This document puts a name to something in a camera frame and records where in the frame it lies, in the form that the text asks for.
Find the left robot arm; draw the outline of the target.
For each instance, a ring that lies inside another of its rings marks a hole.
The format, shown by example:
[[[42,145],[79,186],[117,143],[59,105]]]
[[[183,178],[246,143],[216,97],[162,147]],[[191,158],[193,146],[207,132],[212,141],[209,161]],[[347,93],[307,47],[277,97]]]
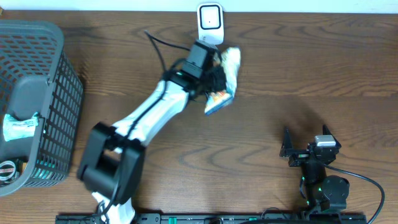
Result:
[[[154,92],[131,114],[91,130],[77,177],[95,196],[98,209],[80,223],[131,223],[131,197],[141,181],[146,147],[189,101],[217,88],[218,48],[196,40],[188,51],[187,58],[164,70]]]

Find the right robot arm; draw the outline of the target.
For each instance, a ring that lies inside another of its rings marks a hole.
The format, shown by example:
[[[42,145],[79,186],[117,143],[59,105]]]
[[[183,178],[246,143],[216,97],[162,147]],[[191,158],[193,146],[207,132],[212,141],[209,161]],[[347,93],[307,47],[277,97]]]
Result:
[[[349,195],[349,182],[337,175],[327,175],[326,166],[331,164],[339,153],[341,144],[332,135],[327,126],[323,133],[314,137],[314,142],[305,149],[294,149],[288,129],[284,137],[279,156],[289,159],[290,167],[299,167],[302,172],[299,189],[307,200],[308,207],[300,212],[306,220],[321,219],[325,216],[338,217],[346,208]]]

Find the green round-logo box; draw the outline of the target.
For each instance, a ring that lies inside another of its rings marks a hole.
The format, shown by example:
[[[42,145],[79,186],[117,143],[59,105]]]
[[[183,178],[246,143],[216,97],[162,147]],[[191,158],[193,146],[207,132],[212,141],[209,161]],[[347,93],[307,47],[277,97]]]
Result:
[[[1,184],[10,184],[19,177],[19,160],[1,162]]]

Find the large yellow snack bag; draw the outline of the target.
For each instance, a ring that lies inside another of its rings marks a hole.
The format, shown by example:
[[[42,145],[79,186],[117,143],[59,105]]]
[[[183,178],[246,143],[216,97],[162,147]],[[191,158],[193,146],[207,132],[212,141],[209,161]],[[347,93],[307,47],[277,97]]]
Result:
[[[205,114],[210,115],[230,105],[237,89],[238,72],[241,65],[241,50],[239,47],[229,47],[215,59],[216,65],[221,65],[226,74],[226,90],[207,92]]]

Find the teal long snack packet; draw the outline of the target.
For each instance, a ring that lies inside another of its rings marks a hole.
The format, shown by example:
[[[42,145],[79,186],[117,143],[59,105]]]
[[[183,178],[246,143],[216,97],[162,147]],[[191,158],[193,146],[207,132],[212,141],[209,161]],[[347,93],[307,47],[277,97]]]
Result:
[[[39,114],[34,113],[31,118],[19,121],[6,114],[3,119],[2,133],[6,142],[33,137],[39,125]]]

